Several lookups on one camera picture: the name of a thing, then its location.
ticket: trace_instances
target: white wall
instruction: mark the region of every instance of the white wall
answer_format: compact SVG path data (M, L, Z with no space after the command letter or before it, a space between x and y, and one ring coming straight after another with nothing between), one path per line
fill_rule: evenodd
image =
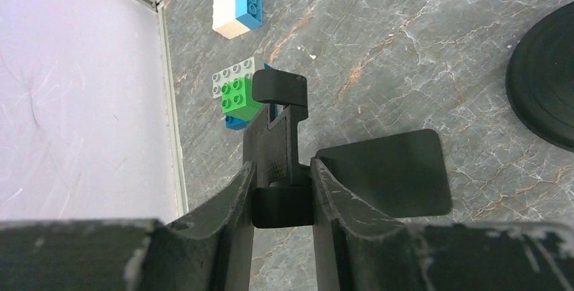
M0 220L175 219L156 14L2 2Z

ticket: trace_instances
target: blue lego brick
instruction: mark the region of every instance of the blue lego brick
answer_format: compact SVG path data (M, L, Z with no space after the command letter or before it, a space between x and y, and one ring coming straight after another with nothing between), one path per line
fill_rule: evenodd
M263 0L235 0L235 17L253 30L263 24Z
M225 127L228 129L232 129L235 131L240 131L245 129L249 124L248 120L240 120L239 118L235 118L233 116L226 116L225 117Z

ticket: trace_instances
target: gray marble surface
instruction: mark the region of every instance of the gray marble surface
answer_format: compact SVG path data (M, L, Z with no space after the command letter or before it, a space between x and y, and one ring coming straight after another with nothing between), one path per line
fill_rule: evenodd
M166 0L190 208L240 168L210 75L256 55L309 79L302 163L324 147L421 128L439 132L454 209L413 221L574 225L574 154L512 113L504 73L528 28L574 0L263 0L264 25L227 40L213 0ZM251 290L314 290L309 227L257 230Z

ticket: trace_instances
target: black round base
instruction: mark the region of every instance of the black round base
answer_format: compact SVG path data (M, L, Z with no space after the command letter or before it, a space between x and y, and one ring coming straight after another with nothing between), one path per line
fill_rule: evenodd
M574 152L574 3L546 16L516 46L506 94L526 127Z

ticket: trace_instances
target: green lego brick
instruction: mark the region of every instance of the green lego brick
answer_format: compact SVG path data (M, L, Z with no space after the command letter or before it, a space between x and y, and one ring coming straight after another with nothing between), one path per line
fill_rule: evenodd
M251 120L261 109L262 103L253 100L251 79L239 78L221 88L221 110L225 115Z

